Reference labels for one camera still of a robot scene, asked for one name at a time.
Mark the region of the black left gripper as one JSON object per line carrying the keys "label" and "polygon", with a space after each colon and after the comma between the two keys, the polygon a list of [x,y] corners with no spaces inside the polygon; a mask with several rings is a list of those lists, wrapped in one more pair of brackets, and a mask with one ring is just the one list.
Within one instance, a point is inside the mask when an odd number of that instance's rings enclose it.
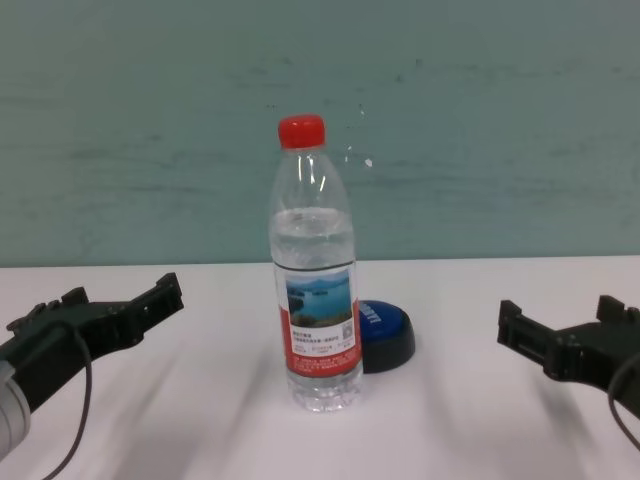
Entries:
{"label": "black left gripper", "polygon": [[93,361],[131,348],[144,334],[183,309],[174,272],[128,302],[89,302],[83,287],[36,304],[8,323],[1,358],[34,412]]}

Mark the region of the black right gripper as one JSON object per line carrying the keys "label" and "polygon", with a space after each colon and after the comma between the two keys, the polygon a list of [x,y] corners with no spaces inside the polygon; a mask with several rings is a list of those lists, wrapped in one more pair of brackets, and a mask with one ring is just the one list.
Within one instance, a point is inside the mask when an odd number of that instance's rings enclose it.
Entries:
{"label": "black right gripper", "polygon": [[601,295],[597,320],[552,330],[502,300],[497,342],[540,365],[552,380],[607,391],[614,373],[639,353],[639,308]]}

